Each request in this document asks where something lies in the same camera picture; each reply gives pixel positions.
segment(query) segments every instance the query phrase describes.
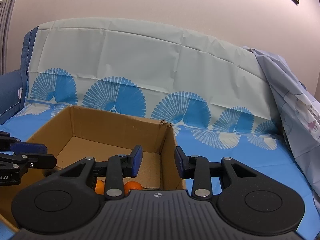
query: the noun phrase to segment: logo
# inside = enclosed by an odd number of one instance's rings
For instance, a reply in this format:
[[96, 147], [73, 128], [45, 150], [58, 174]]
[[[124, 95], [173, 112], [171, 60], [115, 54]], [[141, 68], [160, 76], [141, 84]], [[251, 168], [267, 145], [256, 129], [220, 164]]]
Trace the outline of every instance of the logo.
[[157, 192], [156, 194], [153, 194], [153, 196], [155, 196], [156, 198], [160, 198], [160, 197], [162, 197], [164, 195], [161, 194], [160, 192]]
[[0, 176], [0, 180], [9, 180], [9, 179], [10, 179], [9, 175]]

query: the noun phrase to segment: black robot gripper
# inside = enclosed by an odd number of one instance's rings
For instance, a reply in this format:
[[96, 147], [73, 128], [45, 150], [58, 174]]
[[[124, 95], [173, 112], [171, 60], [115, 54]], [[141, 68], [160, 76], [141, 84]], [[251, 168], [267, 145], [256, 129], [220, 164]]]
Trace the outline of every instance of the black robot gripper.
[[[21, 231], [12, 239], [302, 240], [295, 230], [304, 202], [294, 190], [230, 157], [213, 163], [176, 147], [174, 160], [179, 176], [193, 179], [191, 194], [132, 190], [125, 196], [123, 178], [137, 176], [141, 146], [57, 171], [14, 198]], [[106, 176], [104, 195], [93, 190], [100, 176]], [[211, 177], [220, 177], [219, 195], [212, 194]]]
[[0, 151], [14, 153], [0, 153], [0, 186], [18, 185], [29, 169], [51, 169], [57, 164], [44, 144], [22, 142], [8, 132], [0, 131]]

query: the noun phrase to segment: bedsheet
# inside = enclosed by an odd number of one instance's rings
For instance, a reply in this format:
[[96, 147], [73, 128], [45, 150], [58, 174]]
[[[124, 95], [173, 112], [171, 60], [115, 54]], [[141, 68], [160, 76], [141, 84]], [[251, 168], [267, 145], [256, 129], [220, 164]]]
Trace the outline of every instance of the bedsheet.
[[[320, 231], [312, 189], [283, 142], [272, 91], [253, 53], [143, 21], [42, 24], [25, 106], [0, 130], [27, 140], [68, 105], [166, 120], [187, 155], [213, 162], [230, 156], [295, 189], [306, 205], [298, 233], [313, 240]], [[212, 186], [219, 193], [216, 178]]]

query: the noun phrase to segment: blue fan pattern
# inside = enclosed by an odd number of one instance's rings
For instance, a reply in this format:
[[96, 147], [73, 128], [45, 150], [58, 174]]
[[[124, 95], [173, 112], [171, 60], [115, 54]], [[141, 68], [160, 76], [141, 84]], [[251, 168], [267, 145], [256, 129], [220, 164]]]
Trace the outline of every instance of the blue fan pattern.
[[140, 88], [124, 77], [97, 81], [84, 96], [82, 106], [144, 117], [146, 101]]
[[263, 122], [257, 126], [257, 128], [254, 130], [254, 133], [263, 133], [263, 134], [278, 134], [279, 131], [275, 124], [268, 120], [266, 122]]
[[260, 148], [266, 150], [275, 150], [277, 148], [276, 139], [272, 138], [272, 134], [277, 134], [278, 129], [270, 120], [263, 122], [254, 130], [254, 134], [247, 136], [248, 141]]
[[68, 103], [78, 102], [76, 82], [73, 77], [61, 68], [51, 68], [42, 72], [32, 85], [30, 98], [34, 100]]
[[152, 119], [166, 120], [177, 124], [206, 128], [210, 121], [208, 104], [199, 95], [191, 92], [175, 92], [166, 96], [151, 114]]
[[51, 112], [51, 117], [56, 116], [58, 113], [60, 113], [66, 107], [67, 107], [66, 105], [55, 105], [53, 108], [53, 111]]
[[213, 129], [224, 132], [251, 132], [254, 117], [245, 107], [236, 106], [225, 110], [217, 122], [214, 123]]

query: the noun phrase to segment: orange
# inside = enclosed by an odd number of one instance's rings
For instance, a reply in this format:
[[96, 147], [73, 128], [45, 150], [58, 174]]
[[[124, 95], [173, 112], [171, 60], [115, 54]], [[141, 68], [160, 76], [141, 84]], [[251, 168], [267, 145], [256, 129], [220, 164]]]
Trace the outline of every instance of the orange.
[[140, 189], [142, 190], [142, 186], [140, 183], [136, 181], [128, 181], [126, 184], [124, 184], [124, 192], [126, 195], [129, 194], [129, 190], [131, 189]]
[[98, 179], [96, 184], [96, 189], [94, 191], [97, 194], [104, 195], [104, 181]]

